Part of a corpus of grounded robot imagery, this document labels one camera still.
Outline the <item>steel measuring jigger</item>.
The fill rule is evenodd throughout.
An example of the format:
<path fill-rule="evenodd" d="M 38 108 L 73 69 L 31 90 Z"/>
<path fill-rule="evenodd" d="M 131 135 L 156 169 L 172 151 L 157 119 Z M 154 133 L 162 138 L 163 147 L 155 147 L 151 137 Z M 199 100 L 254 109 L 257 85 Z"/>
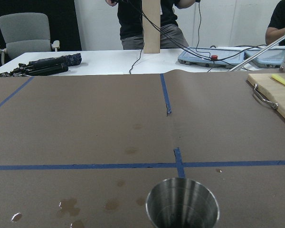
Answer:
<path fill-rule="evenodd" d="M 155 228 L 215 228 L 220 217 L 214 194 L 188 178 L 165 179 L 155 185 L 145 208 Z"/>

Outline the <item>brown paper table cover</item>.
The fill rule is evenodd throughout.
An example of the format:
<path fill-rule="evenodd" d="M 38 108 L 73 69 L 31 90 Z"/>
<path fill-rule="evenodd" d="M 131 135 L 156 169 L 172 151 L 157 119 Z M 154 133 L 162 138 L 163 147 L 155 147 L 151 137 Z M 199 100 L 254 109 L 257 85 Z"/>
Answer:
<path fill-rule="evenodd" d="M 285 119 L 246 72 L 0 78 L 0 228 L 149 228 L 194 179 L 219 228 L 285 228 Z"/>

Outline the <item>left teach pendant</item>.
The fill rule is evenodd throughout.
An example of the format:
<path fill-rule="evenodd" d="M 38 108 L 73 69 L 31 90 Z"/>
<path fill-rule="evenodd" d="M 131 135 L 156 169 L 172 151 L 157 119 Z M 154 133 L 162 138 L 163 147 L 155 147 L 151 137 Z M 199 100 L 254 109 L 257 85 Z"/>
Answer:
<path fill-rule="evenodd" d="M 178 56 L 183 65 L 201 67 L 223 67 L 231 69 L 244 61 L 244 51 L 236 48 L 199 48 L 188 47 Z"/>

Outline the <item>teach pendant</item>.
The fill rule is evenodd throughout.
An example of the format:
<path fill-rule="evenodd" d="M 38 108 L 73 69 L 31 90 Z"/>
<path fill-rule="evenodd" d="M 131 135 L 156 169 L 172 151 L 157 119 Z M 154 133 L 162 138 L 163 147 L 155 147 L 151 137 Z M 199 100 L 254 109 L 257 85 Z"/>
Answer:
<path fill-rule="evenodd" d="M 284 60 L 285 46 L 273 47 L 262 53 L 250 63 L 259 68 L 279 68 Z"/>
<path fill-rule="evenodd" d="M 223 67 L 231 69 L 244 61 L 244 51 L 236 48 L 199 48 L 188 47 L 178 56 L 183 65 L 201 67 Z"/>

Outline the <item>folded dark umbrella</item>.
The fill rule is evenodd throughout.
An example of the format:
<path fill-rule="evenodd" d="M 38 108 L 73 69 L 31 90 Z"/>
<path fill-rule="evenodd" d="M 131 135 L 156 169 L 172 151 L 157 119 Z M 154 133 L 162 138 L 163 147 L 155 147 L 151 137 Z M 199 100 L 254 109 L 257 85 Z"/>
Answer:
<path fill-rule="evenodd" d="M 66 66 L 70 67 L 70 66 L 78 66 L 80 65 L 81 62 L 82 62 L 81 53 L 76 53 L 72 55 L 50 57 L 50 58 L 39 59 L 36 61 L 30 61 L 28 65 L 34 67 L 47 67 L 56 64 L 65 64 Z"/>

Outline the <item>right teach pendant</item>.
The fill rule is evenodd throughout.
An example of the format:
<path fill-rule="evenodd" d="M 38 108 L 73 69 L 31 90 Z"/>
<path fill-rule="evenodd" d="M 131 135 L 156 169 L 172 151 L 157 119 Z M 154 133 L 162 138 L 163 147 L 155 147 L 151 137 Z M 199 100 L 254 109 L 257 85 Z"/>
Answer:
<path fill-rule="evenodd" d="M 262 53 L 250 63 L 259 68 L 279 68 L 284 60 L 285 46 L 273 47 Z"/>

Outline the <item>grey office chair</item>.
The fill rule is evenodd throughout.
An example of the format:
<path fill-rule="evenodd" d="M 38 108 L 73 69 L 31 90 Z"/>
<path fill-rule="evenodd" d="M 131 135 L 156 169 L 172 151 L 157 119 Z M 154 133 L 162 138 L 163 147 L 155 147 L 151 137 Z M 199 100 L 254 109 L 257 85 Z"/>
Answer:
<path fill-rule="evenodd" d="M 0 48 L 1 64 L 5 56 L 15 59 L 28 52 L 55 52 L 60 49 L 60 41 L 50 41 L 48 16 L 44 13 L 23 12 L 0 16 L 0 30 L 5 48 Z"/>

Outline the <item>yellow plastic knife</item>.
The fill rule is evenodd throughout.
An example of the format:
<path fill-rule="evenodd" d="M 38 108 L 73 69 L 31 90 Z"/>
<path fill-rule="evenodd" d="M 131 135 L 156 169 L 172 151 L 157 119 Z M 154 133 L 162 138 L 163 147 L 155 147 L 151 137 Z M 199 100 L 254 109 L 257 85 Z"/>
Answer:
<path fill-rule="evenodd" d="M 272 74 L 271 77 L 276 80 L 277 82 L 285 85 L 285 79 L 278 74 Z"/>

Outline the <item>seated person in black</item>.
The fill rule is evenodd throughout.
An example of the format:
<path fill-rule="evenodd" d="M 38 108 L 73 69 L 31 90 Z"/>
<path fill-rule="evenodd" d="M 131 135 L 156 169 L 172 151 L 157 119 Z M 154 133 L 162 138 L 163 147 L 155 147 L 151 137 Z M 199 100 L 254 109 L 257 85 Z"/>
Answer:
<path fill-rule="evenodd" d="M 267 45 L 285 35 L 285 0 L 276 5 L 266 29 L 265 42 Z"/>

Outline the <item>wooden post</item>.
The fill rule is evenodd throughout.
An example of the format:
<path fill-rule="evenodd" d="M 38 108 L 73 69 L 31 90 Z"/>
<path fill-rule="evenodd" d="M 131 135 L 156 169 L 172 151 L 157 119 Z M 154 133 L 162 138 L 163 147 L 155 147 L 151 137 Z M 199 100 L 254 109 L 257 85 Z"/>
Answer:
<path fill-rule="evenodd" d="M 161 7 L 159 0 L 142 0 L 143 52 L 160 53 Z"/>

